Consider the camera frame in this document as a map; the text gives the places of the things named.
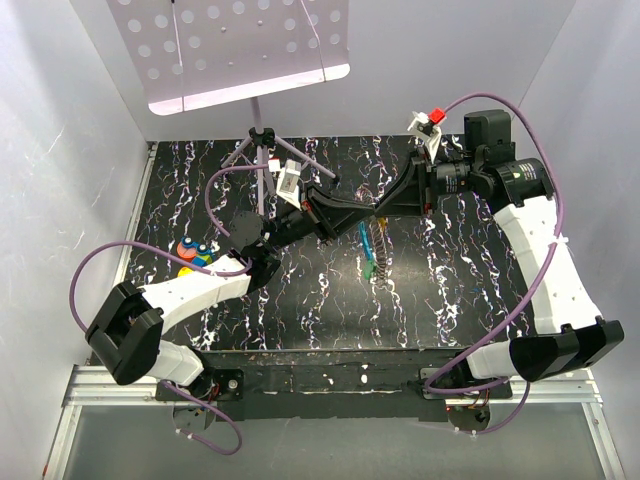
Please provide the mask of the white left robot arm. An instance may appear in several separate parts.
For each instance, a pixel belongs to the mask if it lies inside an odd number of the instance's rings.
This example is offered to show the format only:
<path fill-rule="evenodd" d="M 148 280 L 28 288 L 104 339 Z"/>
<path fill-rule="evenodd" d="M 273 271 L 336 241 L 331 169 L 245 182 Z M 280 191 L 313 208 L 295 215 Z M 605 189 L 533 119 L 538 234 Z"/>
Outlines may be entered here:
<path fill-rule="evenodd" d="M 119 385 L 144 376 L 178 385 L 193 400 L 214 387 L 213 373 L 195 349 L 165 340 L 180 322 L 264 287 L 279 269 L 279 249 L 310 234 L 333 240 L 373 216 L 373 203 L 345 200 L 308 188 L 299 208 L 268 220 L 239 213 L 228 228 L 231 249 L 190 274 L 142 288 L 116 285 L 85 332 L 92 351 Z"/>

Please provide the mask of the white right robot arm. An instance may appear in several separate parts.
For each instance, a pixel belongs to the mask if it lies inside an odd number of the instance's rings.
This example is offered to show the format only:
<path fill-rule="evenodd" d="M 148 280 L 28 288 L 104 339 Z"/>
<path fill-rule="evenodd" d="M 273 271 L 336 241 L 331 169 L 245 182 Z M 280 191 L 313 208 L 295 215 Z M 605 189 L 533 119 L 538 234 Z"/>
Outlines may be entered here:
<path fill-rule="evenodd" d="M 532 383 L 597 363 L 623 341 L 624 330 L 602 316 L 579 277 L 557 230 L 564 209 L 547 166 L 538 158 L 517 159 L 511 117 L 500 109 L 467 114 L 461 153 L 442 157 L 445 117 L 441 109 L 414 113 L 408 131 L 421 142 L 376 214 L 426 216 L 441 196 L 467 191 L 484 199 L 525 280 L 535 331 L 505 341 L 489 333 L 424 379 L 424 390 L 471 398 L 513 376 Z"/>

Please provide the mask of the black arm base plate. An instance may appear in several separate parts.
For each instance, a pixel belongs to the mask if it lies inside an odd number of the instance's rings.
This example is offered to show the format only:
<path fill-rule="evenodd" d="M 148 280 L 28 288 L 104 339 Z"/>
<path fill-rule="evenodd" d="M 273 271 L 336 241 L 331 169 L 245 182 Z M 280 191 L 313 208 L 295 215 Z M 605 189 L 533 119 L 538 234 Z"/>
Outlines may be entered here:
<path fill-rule="evenodd" d="M 209 351 L 186 390 L 235 421 L 413 418 L 444 422 L 442 397 L 421 380 L 458 355 L 455 348 Z"/>

